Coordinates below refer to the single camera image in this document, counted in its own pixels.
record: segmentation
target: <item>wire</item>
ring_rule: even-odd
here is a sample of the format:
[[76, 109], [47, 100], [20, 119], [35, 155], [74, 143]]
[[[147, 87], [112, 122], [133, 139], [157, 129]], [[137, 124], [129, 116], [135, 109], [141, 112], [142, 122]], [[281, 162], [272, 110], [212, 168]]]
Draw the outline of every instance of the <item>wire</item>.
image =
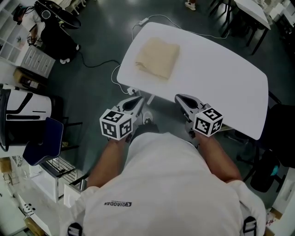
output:
[[35, 7], [34, 6], [29, 6], [27, 7], [25, 10], [24, 10], [24, 14], [29, 14], [31, 13], [32, 11], [35, 10]]
[[124, 92], [123, 91], [123, 89], [122, 89], [122, 87], [121, 87], [121, 85], [119, 84], [119, 83], [116, 83], [116, 82], [114, 82], [113, 81], [113, 79], [112, 79], [112, 76], [113, 76], [113, 74], [114, 74], [114, 72], [115, 72], [115, 70], [117, 69], [117, 68], [119, 68], [121, 65], [118, 65], [113, 71], [112, 71], [112, 75], [111, 75], [111, 81], [114, 83], [114, 84], [117, 84], [117, 85], [119, 85], [120, 86], [120, 89], [121, 89], [121, 91], [124, 93], [124, 94], [129, 94], [129, 93], [126, 93], [126, 92]]
[[[165, 17], [166, 19], [168, 19], [173, 25], [175, 25], [176, 27], [178, 27], [179, 29], [181, 30], [185, 30], [185, 29], [182, 29], [179, 25], [175, 24], [173, 21], [171, 21], [167, 16], [164, 16], [164, 15], [151, 15], [148, 17], [148, 19], [150, 19], [151, 17]], [[132, 41], [133, 41], [133, 29], [137, 26], [138, 24], [136, 24], [135, 26], [133, 26], [132, 28], [132, 31], [131, 31], [131, 34], [132, 34]], [[215, 38], [215, 39], [226, 39], [227, 36], [229, 35], [230, 31], [227, 33], [226, 37], [225, 38], [221, 38], [221, 37], [215, 37], [215, 36], [212, 36], [212, 35], [203, 35], [203, 34], [198, 34], [198, 33], [195, 33], [195, 32], [192, 32], [192, 31], [188, 31], [189, 33], [192, 33], [192, 34], [195, 34], [195, 35], [200, 35], [200, 36], [209, 36], [209, 37], [212, 37], [212, 38]]]
[[136, 26], [139, 26], [139, 25], [138, 25], [138, 24], [136, 24], [135, 26], [133, 26], [133, 28], [132, 28], [132, 30], [131, 30], [132, 41], [134, 40], [134, 38], [133, 38], [133, 29], [134, 29]]
[[82, 57], [82, 61], [83, 61], [84, 66], [86, 66], [86, 67], [88, 67], [88, 68], [99, 67], [99, 66], [101, 66], [101, 65], [103, 65], [103, 64], [105, 64], [105, 63], [111, 62], [111, 61], [116, 62], [119, 66], [121, 65], [121, 64], [120, 64], [118, 61], [116, 61], [116, 60], [108, 60], [108, 61], [104, 61], [104, 62], [102, 62], [102, 63], [100, 63], [100, 64], [98, 64], [98, 65], [86, 65], [86, 64], [85, 64], [85, 61], [84, 61], [83, 54], [82, 54], [81, 52], [79, 52], [79, 51], [78, 51], [78, 53], [80, 53], [80, 55], [81, 55], [81, 57]]
[[142, 114], [142, 112], [140, 112], [140, 114], [142, 115], [142, 124], [143, 124], [143, 114]]
[[108, 60], [108, 61], [104, 61], [104, 62], [102, 62], [102, 63], [100, 63], [100, 64], [98, 64], [98, 65], [92, 65], [92, 66], [90, 66], [90, 65], [86, 65], [86, 64], [85, 64], [85, 61], [84, 61], [84, 57], [83, 57], [82, 52], [79, 52], [79, 51], [78, 51], [78, 53], [80, 53], [80, 55], [81, 55], [81, 57], [82, 57], [82, 61], [83, 61], [84, 66], [86, 66], [86, 67], [88, 67], [88, 68], [99, 67], [99, 66], [101, 66], [101, 65], [103, 65], [103, 64], [105, 64], [105, 63], [112, 62], [112, 61], [113, 61], [113, 62], [116, 62], [116, 63], [118, 64], [118, 66], [112, 71], [111, 81], [112, 81], [114, 84], [119, 85], [119, 86], [120, 86], [120, 89], [122, 90], [122, 92], [123, 92], [124, 94], [129, 94], [129, 93], [124, 92], [123, 89], [122, 89], [122, 87], [121, 87], [121, 85], [120, 85], [119, 83], [114, 82], [113, 79], [112, 79], [112, 76], [113, 76], [115, 70], [116, 70], [118, 67], [121, 66], [121, 64], [120, 64], [118, 61], [116, 61], [116, 60]]
[[176, 27], [180, 28], [182, 30], [182, 28], [175, 24], [173, 21], [171, 21], [167, 16], [164, 16], [164, 15], [152, 15], [152, 16], [149, 16], [148, 18], [150, 19], [151, 17], [165, 17], [166, 19], [168, 19], [172, 24], [174, 24]]

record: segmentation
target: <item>white table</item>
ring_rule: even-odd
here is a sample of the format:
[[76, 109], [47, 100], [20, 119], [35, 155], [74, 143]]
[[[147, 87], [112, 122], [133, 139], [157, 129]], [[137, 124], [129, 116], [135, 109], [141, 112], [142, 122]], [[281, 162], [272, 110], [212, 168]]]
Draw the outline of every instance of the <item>white table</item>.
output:
[[55, 2], [57, 5], [59, 5], [60, 7], [62, 7], [63, 9], [67, 8], [72, 0], [52, 0], [53, 2]]
[[292, 27], [294, 27], [295, 24], [295, 16], [291, 15], [286, 9], [283, 10], [283, 15], [286, 17], [286, 19], [288, 20], [288, 22], [290, 23], [290, 25]]
[[[135, 66], [137, 54], [150, 37], [180, 45], [169, 80]], [[176, 94], [195, 96], [220, 111], [224, 124], [256, 140], [264, 127], [268, 104], [266, 75], [225, 47], [182, 29], [157, 23], [145, 25], [130, 45], [117, 80], [172, 102]]]
[[235, 3], [239, 9], [252, 16], [269, 30], [271, 29], [262, 8], [256, 2], [253, 0], [235, 0]]
[[[266, 36], [266, 33], [268, 32], [268, 30], [271, 29], [271, 27], [270, 27], [270, 25], [268, 23], [268, 20], [267, 20], [265, 14], [264, 14], [262, 8], [256, 2], [254, 2], [253, 0], [235, 0], [235, 3], [237, 5], [237, 7], [241, 11], [248, 14], [249, 16], [251, 16], [252, 18], [257, 20], [259, 23], [261, 23], [265, 27], [262, 36], [260, 37], [255, 49], [252, 52], [252, 55], [254, 55], [254, 53], [257, 51], [260, 44], [262, 43], [264, 37]], [[228, 27], [222, 33], [221, 37], [225, 36], [226, 32], [228, 30], [230, 30], [231, 26], [233, 25], [235, 20], [238, 19], [238, 17], [239, 17], [239, 13], [237, 13], [237, 15], [234, 17], [234, 19], [231, 21], [231, 23], [228, 25]], [[252, 32], [252, 35], [250, 36], [250, 39], [247, 42], [247, 46], [249, 46], [250, 41], [252, 40], [254, 34], [255, 34], [255, 31]]]

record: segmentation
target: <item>power cable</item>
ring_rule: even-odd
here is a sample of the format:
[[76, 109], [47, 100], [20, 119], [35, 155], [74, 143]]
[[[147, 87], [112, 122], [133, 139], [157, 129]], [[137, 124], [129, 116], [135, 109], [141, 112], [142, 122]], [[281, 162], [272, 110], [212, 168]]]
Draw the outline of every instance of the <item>power cable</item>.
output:
[[123, 91], [123, 89], [122, 89], [122, 87], [121, 87], [121, 85], [119, 84], [119, 83], [116, 83], [116, 82], [114, 82], [113, 81], [113, 79], [112, 79], [112, 76], [113, 76], [113, 74], [114, 74], [114, 72], [115, 72], [115, 70], [117, 69], [117, 68], [119, 68], [121, 65], [118, 65], [113, 71], [112, 71], [112, 75], [111, 75], [111, 81], [114, 83], [114, 84], [117, 84], [117, 85], [119, 85], [120, 86], [120, 89], [121, 89], [121, 91], [124, 93], [124, 94], [129, 94], [129, 93], [126, 93], [126, 92], [124, 92]]
[[[177, 28], [181, 29], [181, 30], [185, 30], [185, 29], [182, 29], [179, 25], [175, 24], [173, 21], [171, 21], [167, 16], [164, 16], [164, 15], [152, 15], [152, 16], [149, 16], [148, 19], [150, 19], [151, 17], [165, 17], [166, 19], [168, 19], [173, 25], [175, 25]], [[139, 26], [139, 24], [136, 24], [133, 26], [132, 30], [131, 30], [131, 35], [132, 35], [132, 40], [134, 40], [133, 38], [133, 29], [136, 27], [136, 26]], [[229, 35], [230, 31], [227, 33], [226, 37], [224, 38], [221, 38], [221, 37], [215, 37], [215, 36], [212, 36], [212, 35], [204, 35], [204, 34], [199, 34], [199, 33], [195, 33], [195, 32], [192, 32], [192, 31], [188, 31], [192, 34], [195, 34], [195, 35], [200, 35], [200, 36], [209, 36], [209, 37], [212, 37], [212, 38], [215, 38], [215, 39], [226, 39], [227, 36]]]
[[98, 64], [98, 65], [86, 65], [86, 64], [85, 64], [85, 60], [84, 60], [84, 57], [83, 57], [82, 52], [79, 52], [79, 51], [78, 51], [78, 53], [80, 53], [80, 55], [81, 55], [81, 57], [82, 57], [82, 61], [83, 61], [84, 66], [86, 66], [86, 67], [88, 67], [88, 68], [99, 67], [99, 66], [101, 66], [101, 65], [103, 65], [103, 64], [105, 64], [105, 63], [111, 62], [111, 61], [116, 62], [118, 65], [121, 65], [118, 61], [113, 60], [113, 59], [112, 59], [112, 60], [108, 60], [108, 61], [104, 61], [104, 62], [102, 62], [102, 63], [100, 63], [100, 64]]

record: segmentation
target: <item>folded towel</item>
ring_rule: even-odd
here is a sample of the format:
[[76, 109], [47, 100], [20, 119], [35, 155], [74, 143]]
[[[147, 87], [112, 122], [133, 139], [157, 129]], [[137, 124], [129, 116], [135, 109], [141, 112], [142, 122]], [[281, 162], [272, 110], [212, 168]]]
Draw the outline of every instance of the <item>folded towel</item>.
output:
[[179, 55], [179, 45], [150, 38], [138, 53], [135, 65], [141, 70], [169, 79]]

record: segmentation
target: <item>white shelf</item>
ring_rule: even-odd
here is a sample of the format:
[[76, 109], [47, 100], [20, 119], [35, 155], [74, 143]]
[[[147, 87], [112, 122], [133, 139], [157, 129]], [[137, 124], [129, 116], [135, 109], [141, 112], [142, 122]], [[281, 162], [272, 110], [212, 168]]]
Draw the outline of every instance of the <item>white shelf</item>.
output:
[[12, 49], [12, 51], [10, 52], [10, 55], [9, 55], [9, 57], [8, 57], [8, 60], [9, 60], [10, 62], [12, 62], [12, 63], [15, 63], [16, 60], [17, 60], [17, 58], [18, 58], [18, 56], [19, 56], [19, 53], [20, 53], [20, 50], [17, 49], [16, 47], [14, 47], [14, 48]]
[[20, 0], [3, 0], [0, 2], [0, 59], [6, 63], [16, 65], [24, 56], [22, 51], [26, 49], [26, 41], [29, 32], [13, 21], [15, 9]]
[[5, 42], [4, 42], [3, 40], [0, 39], [0, 47], [2, 46], [2, 47], [0, 48], [0, 53], [1, 53], [2, 49], [3, 49], [3, 47], [4, 47], [4, 44], [5, 44]]
[[9, 15], [7, 15], [4, 11], [0, 12], [0, 29], [4, 25], [5, 21], [8, 19]]
[[9, 17], [0, 29], [0, 38], [6, 41], [16, 25], [17, 23], [13, 21], [13, 18]]
[[4, 9], [4, 7], [9, 3], [10, 0], [3, 0], [0, 3], [0, 11], [2, 11]]
[[22, 46], [26, 43], [28, 34], [29, 33], [23, 26], [15, 25], [12, 32], [7, 38], [7, 42], [14, 47], [18, 47], [19, 49], [21, 49]]
[[8, 59], [10, 53], [12, 52], [13, 46], [11, 46], [10, 44], [6, 43], [4, 44], [1, 53], [0, 53], [0, 57], [4, 58], [4, 59]]
[[13, 11], [15, 10], [15, 8], [17, 8], [18, 5], [19, 5], [18, 0], [10, 0], [10, 2], [4, 7], [4, 9], [6, 11], [8, 11], [10, 14], [12, 14]]

